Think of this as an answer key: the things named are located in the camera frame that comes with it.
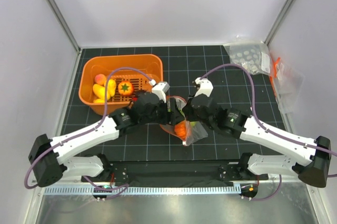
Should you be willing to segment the clear orange-zip bag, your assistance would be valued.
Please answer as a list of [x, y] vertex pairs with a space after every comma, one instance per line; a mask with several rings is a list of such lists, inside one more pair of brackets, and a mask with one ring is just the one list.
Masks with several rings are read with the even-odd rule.
[[160, 125], [161, 129], [168, 134], [181, 140], [183, 146], [208, 137], [208, 133], [199, 121], [182, 121], [175, 126]]

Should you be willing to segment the orange plastic basket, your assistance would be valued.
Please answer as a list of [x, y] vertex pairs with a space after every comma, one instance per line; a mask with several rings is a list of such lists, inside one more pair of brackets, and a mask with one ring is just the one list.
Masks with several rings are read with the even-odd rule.
[[[101, 116], [104, 114], [104, 105], [94, 102], [94, 100], [98, 99], [98, 96], [93, 92], [95, 76], [98, 74], [107, 76], [112, 71], [121, 67], [125, 69], [113, 74], [112, 79], [117, 84], [122, 81], [131, 82], [135, 91], [150, 91], [152, 89], [152, 86], [148, 83], [150, 79], [155, 79], [157, 83], [164, 80], [163, 63], [159, 57], [153, 54], [94, 57], [84, 65], [78, 95], [80, 100], [88, 105], [96, 114]], [[126, 68], [128, 67], [138, 69], [148, 77], [133, 70], [127, 70]]]

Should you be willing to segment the green toy apple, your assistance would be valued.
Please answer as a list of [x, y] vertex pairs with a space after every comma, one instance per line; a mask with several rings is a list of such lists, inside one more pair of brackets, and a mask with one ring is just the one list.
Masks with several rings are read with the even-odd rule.
[[197, 124], [197, 121], [192, 121], [192, 122], [190, 122], [190, 125], [191, 125], [192, 127], [194, 127], [196, 124]]

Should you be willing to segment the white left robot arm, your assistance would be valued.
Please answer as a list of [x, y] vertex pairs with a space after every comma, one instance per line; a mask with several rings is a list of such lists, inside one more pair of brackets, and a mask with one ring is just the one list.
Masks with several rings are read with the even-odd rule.
[[34, 174], [37, 186], [50, 186], [63, 177], [69, 176], [72, 169], [79, 170], [69, 163], [70, 159], [100, 143], [118, 139], [136, 131], [148, 123], [174, 126], [184, 120], [174, 98], [163, 101], [154, 93], [140, 94], [136, 101], [118, 108], [92, 125], [72, 133], [48, 138], [38, 136], [29, 152], [29, 167], [24, 184], [27, 189], [28, 177]]

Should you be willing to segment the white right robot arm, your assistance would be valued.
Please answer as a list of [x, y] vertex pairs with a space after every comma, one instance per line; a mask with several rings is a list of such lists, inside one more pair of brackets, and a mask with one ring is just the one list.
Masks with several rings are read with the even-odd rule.
[[240, 157], [237, 174], [244, 180], [276, 174], [297, 177], [303, 183], [324, 188], [331, 162], [331, 142], [325, 137], [300, 137], [255, 119], [236, 108], [222, 108], [212, 97], [190, 98], [182, 109], [188, 121], [199, 121], [218, 134], [249, 141], [277, 152], [263, 156], [251, 152]]

